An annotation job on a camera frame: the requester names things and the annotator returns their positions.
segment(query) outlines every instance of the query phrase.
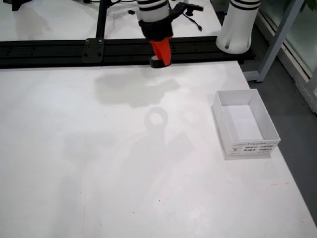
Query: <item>open box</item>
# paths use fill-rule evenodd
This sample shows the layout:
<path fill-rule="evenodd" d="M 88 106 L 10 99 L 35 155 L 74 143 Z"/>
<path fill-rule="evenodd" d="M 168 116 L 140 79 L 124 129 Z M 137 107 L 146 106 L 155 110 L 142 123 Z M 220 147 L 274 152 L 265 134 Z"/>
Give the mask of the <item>open box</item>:
<path fill-rule="evenodd" d="M 256 89 L 218 91 L 212 107 L 226 155 L 268 154 L 280 142 Z"/>

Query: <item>white table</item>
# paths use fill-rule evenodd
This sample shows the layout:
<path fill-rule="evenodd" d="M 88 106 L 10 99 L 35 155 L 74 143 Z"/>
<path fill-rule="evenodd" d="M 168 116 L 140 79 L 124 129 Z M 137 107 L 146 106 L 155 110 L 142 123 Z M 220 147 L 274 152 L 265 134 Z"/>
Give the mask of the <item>white table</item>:
<path fill-rule="evenodd" d="M 0 73 L 0 237 L 312 238 L 279 151 L 223 155 L 236 62 Z"/>
<path fill-rule="evenodd" d="M 190 0 L 204 6 L 204 12 L 194 12 L 197 26 L 180 16 L 173 21 L 175 37 L 217 36 L 221 29 L 209 0 Z M 81 4 L 75 0 L 32 0 L 11 11 L 11 5 L 0 2 L 0 41 L 16 40 L 78 40 L 96 36 L 99 4 Z M 135 3 L 121 3 L 108 10 L 105 39 L 144 38 L 136 15 Z"/>

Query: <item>gray floor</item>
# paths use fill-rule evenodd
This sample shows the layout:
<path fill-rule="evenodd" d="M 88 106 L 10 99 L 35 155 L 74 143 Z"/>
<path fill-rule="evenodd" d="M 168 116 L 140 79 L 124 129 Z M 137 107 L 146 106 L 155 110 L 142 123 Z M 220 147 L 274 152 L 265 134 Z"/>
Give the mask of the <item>gray floor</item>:
<path fill-rule="evenodd" d="M 255 69 L 267 48 L 267 41 L 255 27 L 252 49 L 257 58 L 242 69 Z M 266 105 L 281 137 L 279 148 L 317 224 L 317 115 L 310 111 L 278 59 L 263 83 L 249 82 L 249 86 L 258 89 Z"/>

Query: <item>black stripe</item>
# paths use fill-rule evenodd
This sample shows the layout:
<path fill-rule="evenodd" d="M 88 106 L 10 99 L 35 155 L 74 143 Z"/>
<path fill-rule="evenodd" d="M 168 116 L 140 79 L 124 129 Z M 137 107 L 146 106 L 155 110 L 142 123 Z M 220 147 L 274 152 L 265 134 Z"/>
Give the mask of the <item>black stripe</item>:
<path fill-rule="evenodd" d="M 236 4 L 234 4 L 232 1 L 230 1 L 230 4 L 237 8 L 237 9 L 240 9 L 240 10 L 245 10 L 245 11 L 252 11 L 252 10 L 255 10 L 255 9 L 258 9 L 259 6 L 255 6 L 255 7 L 243 7 L 243 6 L 238 6 Z"/>
<path fill-rule="evenodd" d="M 241 4 L 245 4 L 245 5 L 257 5 L 261 2 L 261 0 L 259 1 L 255 1 L 255 2 L 249 2 L 249 1 L 242 1 L 242 0 L 235 0 L 237 3 L 241 3 Z"/>
<path fill-rule="evenodd" d="M 161 0 L 147 0 L 147 1 L 137 1 L 138 5 L 151 4 Z"/>
<path fill-rule="evenodd" d="M 167 5 L 168 1 L 165 1 L 159 5 L 156 5 L 156 6 L 151 6 L 151 7 L 140 7 L 140 11 L 153 11 L 153 10 L 156 10 L 156 9 L 159 9 L 165 5 Z"/>

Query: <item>white cylindrical robot base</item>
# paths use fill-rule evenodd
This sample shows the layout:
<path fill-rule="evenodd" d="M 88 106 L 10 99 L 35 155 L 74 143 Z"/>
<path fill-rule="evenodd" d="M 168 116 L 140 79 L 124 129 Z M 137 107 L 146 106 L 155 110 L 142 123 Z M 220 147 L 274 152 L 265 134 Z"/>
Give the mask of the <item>white cylindrical robot base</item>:
<path fill-rule="evenodd" d="M 251 46 L 251 33 L 261 0 L 231 0 L 217 47 L 230 54 L 242 54 Z"/>

